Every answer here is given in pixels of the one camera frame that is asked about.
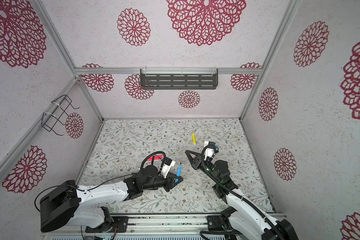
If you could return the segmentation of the blue highlighter pen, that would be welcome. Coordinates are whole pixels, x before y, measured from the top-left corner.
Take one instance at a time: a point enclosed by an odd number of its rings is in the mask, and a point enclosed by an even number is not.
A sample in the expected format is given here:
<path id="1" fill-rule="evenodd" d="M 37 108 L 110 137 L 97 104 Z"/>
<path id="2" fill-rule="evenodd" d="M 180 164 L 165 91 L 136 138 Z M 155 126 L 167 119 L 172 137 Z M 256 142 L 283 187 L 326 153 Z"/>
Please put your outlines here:
<path id="1" fill-rule="evenodd" d="M 180 177 L 181 174 L 181 170 L 182 170 L 182 164 L 180 163 L 179 167 L 178 167 L 178 171 L 177 171 L 177 177 Z"/>

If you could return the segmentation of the yellow highlighter pen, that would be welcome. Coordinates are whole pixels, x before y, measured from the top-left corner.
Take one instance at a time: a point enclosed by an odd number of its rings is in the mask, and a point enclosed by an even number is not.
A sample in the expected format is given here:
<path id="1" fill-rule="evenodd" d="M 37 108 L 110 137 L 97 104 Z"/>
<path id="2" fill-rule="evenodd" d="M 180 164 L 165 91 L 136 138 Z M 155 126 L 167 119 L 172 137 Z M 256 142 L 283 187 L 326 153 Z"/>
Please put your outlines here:
<path id="1" fill-rule="evenodd" d="M 192 133 L 192 139 L 193 139 L 193 144 L 196 145 L 196 137 L 194 133 Z"/>

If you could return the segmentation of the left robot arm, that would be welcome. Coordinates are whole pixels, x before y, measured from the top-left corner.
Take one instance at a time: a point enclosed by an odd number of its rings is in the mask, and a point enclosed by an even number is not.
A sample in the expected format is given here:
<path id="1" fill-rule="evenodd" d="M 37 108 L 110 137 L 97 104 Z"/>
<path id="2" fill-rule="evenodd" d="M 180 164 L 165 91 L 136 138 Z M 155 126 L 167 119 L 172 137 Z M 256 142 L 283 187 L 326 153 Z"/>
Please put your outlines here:
<path id="1" fill-rule="evenodd" d="M 155 166 L 147 166 L 125 175 L 122 181 L 110 179 L 95 187 L 66 181 L 40 199 L 41 232 L 64 226 L 86 226 L 95 233 L 105 232 L 114 224 L 105 203 L 133 200 L 141 197 L 145 190 L 162 188 L 169 192 L 183 180 L 170 172 L 163 176 Z"/>

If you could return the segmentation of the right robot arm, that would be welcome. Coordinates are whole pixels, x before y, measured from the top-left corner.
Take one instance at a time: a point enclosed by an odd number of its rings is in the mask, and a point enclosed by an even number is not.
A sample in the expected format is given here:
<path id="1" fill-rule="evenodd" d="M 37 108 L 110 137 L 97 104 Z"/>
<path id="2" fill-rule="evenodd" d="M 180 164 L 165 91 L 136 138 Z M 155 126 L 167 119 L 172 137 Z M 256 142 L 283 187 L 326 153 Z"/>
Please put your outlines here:
<path id="1" fill-rule="evenodd" d="M 257 207 L 239 189 L 231 179 L 228 162 L 217 160 L 206 154 L 185 151 L 191 166 L 210 177 L 215 185 L 217 197 L 229 207 L 220 213 L 218 232 L 233 234 L 237 232 L 248 240 L 297 240 L 297 233 L 292 224 L 277 218 Z"/>

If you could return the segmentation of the upper pink highlighter pen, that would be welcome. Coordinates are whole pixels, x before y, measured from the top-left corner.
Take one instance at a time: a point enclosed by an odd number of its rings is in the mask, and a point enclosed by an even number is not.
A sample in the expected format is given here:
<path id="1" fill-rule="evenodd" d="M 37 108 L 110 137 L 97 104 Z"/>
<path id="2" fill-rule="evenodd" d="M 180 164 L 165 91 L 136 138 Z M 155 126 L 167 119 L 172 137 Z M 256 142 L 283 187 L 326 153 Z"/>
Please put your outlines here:
<path id="1" fill-rule="evenodd" d="M 162 160 L 163 157 L 164 157 L 163 155 L 156 155 L 156 156 L 152 156 L 152 157 L 148 158 L 147 161 Z"/>

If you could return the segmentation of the aluminium front rail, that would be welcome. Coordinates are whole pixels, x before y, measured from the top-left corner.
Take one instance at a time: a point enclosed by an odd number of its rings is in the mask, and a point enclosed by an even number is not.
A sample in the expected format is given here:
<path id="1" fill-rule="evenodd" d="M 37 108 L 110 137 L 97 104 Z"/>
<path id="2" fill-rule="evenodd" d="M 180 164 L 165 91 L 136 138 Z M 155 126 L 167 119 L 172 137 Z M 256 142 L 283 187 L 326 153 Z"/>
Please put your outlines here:
<path id="1" fill-rule="evenodd" d="M 195 214 L 114 214 L 119 229 L 126 230 L 122 235 L 174 235 L 197 234 L 207 230 L 208 216 L 219 213 Z"/>

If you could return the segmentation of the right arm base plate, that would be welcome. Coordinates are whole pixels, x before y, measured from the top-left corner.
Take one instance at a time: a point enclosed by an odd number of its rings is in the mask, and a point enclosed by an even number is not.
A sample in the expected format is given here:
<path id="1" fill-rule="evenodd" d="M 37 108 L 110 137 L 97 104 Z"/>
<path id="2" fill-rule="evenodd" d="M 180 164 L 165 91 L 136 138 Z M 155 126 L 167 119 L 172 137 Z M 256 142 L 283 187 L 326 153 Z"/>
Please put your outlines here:
<path id="1" fill-rule="evenodd" d="M 231 232 L 232 228 L 229 219 L 223 215 L 207 216 L 208 230 L 211 232 Z"/>

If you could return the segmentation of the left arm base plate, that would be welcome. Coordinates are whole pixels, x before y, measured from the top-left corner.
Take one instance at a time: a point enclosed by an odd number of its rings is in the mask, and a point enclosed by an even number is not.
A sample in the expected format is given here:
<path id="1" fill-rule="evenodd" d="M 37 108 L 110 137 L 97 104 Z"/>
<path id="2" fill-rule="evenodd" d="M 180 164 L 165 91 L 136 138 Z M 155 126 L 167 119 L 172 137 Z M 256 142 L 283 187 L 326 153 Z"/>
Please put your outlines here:
<path id="1" fill-rule="evenodd" d="M 125 233 L 127 231 L 129 217 L 112 217 L 112 221 L 105 221 L 99 227 L 86 227 L 85 233 Z"/>

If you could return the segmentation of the grey slotted wall shelf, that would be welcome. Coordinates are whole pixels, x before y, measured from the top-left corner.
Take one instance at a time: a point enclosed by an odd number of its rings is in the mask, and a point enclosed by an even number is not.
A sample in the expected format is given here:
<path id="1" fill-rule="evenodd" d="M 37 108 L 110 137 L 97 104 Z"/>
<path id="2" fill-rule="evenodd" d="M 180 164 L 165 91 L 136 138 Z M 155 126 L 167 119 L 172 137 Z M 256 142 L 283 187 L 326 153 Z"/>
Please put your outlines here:
<path id="1" fill-rule="evenodd" d="M 140 70 L 144 90 L 215 90 L 219 83 L 217 69 L 208 71 Z"/>

